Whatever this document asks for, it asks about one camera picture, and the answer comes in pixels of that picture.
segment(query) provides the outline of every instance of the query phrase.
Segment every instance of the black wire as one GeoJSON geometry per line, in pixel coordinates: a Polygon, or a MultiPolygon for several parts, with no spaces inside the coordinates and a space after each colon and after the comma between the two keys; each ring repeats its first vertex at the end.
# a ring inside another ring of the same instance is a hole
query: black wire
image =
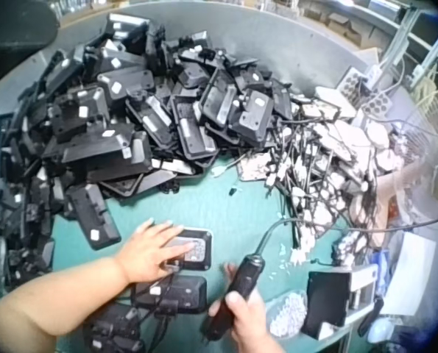
{"type": "Polygon", "coordinates": [[[266,245],[268,244],[269,239],[271,238],[272,232],[279,227],[281,224],[285,224],[285,223],[302,223],[302,224],[307,224],[307,225],[311,225],[314,227],[322,227],[326,230],[339,230],[340,232],[366,232],[366,233],[380,233],[380,232],[397,232],[399,230],[407,230],[407,229],[414,229],[414,228],[420,228],[420,227],[426,227],[426,226],[430,226],[432,224],[438,223],[438,218],[431,220],[431,221],[427,221],[427,222],[422,222],[422,223],[417,223],[417,224],[412,224],[412,225],[408,225],[408,226],[401,226],[401,227],[393,227],[393,228],[387,228],[387,229],[363,229],[363,228],[341,228],[341,227],[334,227],[334,226],[327,226],[325,224],[315,224],[314,222],[307,222],[307,221],[303,221],[300,218],[286,218],[286,219],[280,219],[279,221],[276,221],[270,228],[268,228],[268,230],[264,233],[260,243],[258,244],[258,248],[256,248],[255,254],[257,255],[261,255],[263,253],[264,248],[266,247],[266,245]]]}

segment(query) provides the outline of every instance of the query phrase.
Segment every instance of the teal work table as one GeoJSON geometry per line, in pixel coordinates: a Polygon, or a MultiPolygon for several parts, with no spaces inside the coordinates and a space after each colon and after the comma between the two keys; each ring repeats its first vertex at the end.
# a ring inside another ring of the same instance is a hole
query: teal work table
{"type": "MultiPolygon", "coordinates": [[[[225,290],[222,264],[240,263],[245,254],[255,250],[263,233],[280,216],[279,194],[275,191],[266,197],[267,189],[263,182],[240,182],[237,184],[239,191],[229,196],[229,190],[237,180],[236,169],[231,168],[218,178],[213,178],[209,173],[198,180],[183,181],[177,194],[166,195],[155,189],[125,202],[110,199],[107,204],[121,233],[122,243],[149,217],[153,217],[156,222],[171,219],[176,224],[186,227],[206,228],[212,231],[211,269],[205,272],[184,271],[185,274],[189,272],[207,279],[210,304],[225,290]]],[[[95,252],[88,245],[78,223],[61,217],[57,217],[55,221],[53,236],[56,241],[54,271],[115,254],[122,245],[119,243],[95,252]]],[[[311,257],[330,261],[331,244],[339,236],[340,233],[337,231],[328,232],[317,241],[311,257]]],[[[320,267],[304,264],[297,267],[290,265],[289,272],[281,269],[281,260],[289,260],[291,248],[291,227],[278,227],[264,251],[266,267],[258,281],[258,288],[265,301],[290,289],[306,290],[308,272],[320,267]],[[279,255],[281,244],[286,247],[284,256],[279,255]],[[269,276],[273,272],[276,272],[276,275],[270,279],[269,276]]],[[[199,327],[203,318],[204,315],[176,317],[170,323],[166,337],[155,352],[234,352],[231,339],[209,343],[207,346],[201,343],[199,327]]],[[[155,326],[154,318],[148,319],[142,325],[142,336],[147,346],[155,326]]],[[[338,340],[346,332],[347,330],[342,330],[320,342],[300,334],[281,343],[287,352],[317,352],[338,340]]],[[[64,352],[83,352],[80,333],[60,340],[59,347],[64,352]]]]}

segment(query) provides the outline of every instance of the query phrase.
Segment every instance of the black device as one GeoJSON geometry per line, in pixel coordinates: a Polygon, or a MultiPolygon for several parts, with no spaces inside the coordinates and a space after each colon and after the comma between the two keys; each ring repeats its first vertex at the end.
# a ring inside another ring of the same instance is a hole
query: black device
{"type": "Polygon", "coordinates": [[[145,352],[140,339],[140,318],[134,307],[109,303],[83,324],[83,337],[92,352],[145,352]]]}
{"type": "Polygon", "coordinates": [[[180,269],[206,271],[211,267],[212,233],[207,229],[185,228],[171,239],[165,247],[194,243],[194,249],[183,256],[171,259],[165,266],[173,271],[180,269]]]}
{"type": "Polygon", "coordinates": [[[131,302],[155,310],[155,315],[199,314],[207,308],[207,281],[204,277],[172,275],[158,283],[137,283],[131,302]]]}

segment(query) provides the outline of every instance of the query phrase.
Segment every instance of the person's arm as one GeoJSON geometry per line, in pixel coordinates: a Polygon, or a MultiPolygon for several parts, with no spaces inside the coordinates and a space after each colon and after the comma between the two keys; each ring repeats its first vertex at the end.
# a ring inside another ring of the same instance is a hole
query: person's arm
{"type": "MultiPolygon", "coordinates": [[[[233,278],[236,267],[225,266],[229,280],[233,278]]],[[[239,346],[240,353],[284,353],[284,350],[266,330],[266,306],[258,290],[250,294],[248,302],[237,292],[230,292],[225,302],[234,314],[232,337],[239,346]]],[[[219,311],[220,301],[209,308],[209,316],[219,311]]]]}
{"type": "Polygon", "coordinates": [[[132,282],[164,277],[160,264],[193,244],[162,248],[183,231],[171,223],[142,224],[113,257],[34,279],[0,300],[3,352],[53,352],[57,336],[76,329],[132,282]]]}

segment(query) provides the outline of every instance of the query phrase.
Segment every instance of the human hand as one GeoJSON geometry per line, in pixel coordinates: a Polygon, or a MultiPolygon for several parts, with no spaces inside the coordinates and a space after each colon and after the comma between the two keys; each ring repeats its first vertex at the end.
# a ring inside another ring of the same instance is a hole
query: human hand
{"type": "Polygon", "coordinates": [[[169,274],[160,265],[194,248],[193,243],[163,248],[184,227],[172,227],[171,221],[154,225],[153,219],[143,223],[114,256],[128,283],[154,282],[169,274]]]}
{"type": "MultiPolygon", "coordinates": [[[[231,282],[237,268],[229,263],[224,267],[231,282]]],[[[266,306],[256,288],[250,294],[248,302],[235,291],[226,295],[225,302],[235,316],[232,337],[239,345],[241,353],[282,352],[266,330],[266,306]]],[[[219,307],[220,301],[214,302],[209,308],[209,316],[215,316],[219,307]]]]}

